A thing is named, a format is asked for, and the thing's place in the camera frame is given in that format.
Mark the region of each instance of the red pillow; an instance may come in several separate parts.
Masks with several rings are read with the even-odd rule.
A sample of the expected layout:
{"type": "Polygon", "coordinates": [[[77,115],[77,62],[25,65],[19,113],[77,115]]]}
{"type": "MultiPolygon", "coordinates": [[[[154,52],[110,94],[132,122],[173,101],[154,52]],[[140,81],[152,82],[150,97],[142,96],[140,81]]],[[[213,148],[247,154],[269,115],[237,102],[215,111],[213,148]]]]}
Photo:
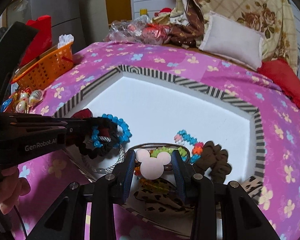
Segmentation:
{"type": "Polygon", "coordinates": [[[270,78],[300,108],[300,80],[284,59],[262,62],[258,73],[270,78]]]}

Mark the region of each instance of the black scrunchie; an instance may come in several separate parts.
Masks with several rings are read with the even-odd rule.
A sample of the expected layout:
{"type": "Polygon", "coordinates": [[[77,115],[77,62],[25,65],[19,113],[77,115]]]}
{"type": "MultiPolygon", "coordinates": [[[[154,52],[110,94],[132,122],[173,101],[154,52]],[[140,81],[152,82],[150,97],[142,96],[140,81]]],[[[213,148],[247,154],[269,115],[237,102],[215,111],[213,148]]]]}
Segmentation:
{"type": "Polygon", "coordinates": [[[79,151],[82,155],[84,156],[88,155],[90,159],[94,159],[97,156],[105,156],[114,148],[116,144],[119,144],[118,125],[113,123],[110,119],[103,118],[103,117],[91,117],[91,118],[86,118],[84,120],[88,123],[88,126],[91,127],[91,130],[93,126],[98,126],[100,129],[108,128],[109,135],[110,135],[109,138],[111,139],[111,141],[103,142],[102,147],[94,148],[93,150],[91,150],[88,149],[86,147],[86,144],[84,143],[85,135],[80,136],[79,138],[77,138],[74,144],[79,148],[79,151]]]}

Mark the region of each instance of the beige plaid fabric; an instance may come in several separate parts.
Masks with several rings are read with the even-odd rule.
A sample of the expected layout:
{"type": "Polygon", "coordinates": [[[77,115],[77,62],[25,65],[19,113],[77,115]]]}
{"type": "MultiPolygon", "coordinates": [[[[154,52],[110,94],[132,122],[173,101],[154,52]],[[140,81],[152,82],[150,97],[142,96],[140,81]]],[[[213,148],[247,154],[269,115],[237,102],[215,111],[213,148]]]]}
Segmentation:
{"type": "MultiPolygon", "coordinates": [[[[205,30],[209,25],[209,12],[237,21],[265,34],[262,59],[284,57],[296,73],[298,46],[293,12],[289,0],[199,0],[204,14],[205,30]]],[[[182,0],[177,0],[170,17],[183,14],[182,0]]]]}

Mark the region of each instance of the orange plastic basket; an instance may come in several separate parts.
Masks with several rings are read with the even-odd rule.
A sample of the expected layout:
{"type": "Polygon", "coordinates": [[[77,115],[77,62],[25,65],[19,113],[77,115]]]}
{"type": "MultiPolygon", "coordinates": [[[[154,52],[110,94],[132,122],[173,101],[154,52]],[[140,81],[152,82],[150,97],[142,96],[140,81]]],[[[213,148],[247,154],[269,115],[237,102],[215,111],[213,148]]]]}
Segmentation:
{"type": "Polygon", "coordinates": [[[69,43],[49,53],[23,73],[17,74],[11,84],[18,83],[21,90],[26,88],[30,88],[31,91],[45,89],[56,78],[73,68],[71,45],[72,43],[69,43]]]}

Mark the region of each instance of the white tissue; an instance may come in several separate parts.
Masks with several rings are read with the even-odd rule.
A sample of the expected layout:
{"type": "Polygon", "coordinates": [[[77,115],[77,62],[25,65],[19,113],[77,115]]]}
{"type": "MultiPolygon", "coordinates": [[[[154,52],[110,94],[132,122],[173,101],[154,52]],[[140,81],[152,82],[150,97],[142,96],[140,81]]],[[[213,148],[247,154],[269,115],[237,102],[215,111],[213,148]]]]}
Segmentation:
{"type": "Polygon", "coordinates": [[[65,35],[59,36],[58,49],[60,49],[61,47],[65,46],[73,41],[74,41],[74,37],[71,34],[65,34],[65,35]]]}

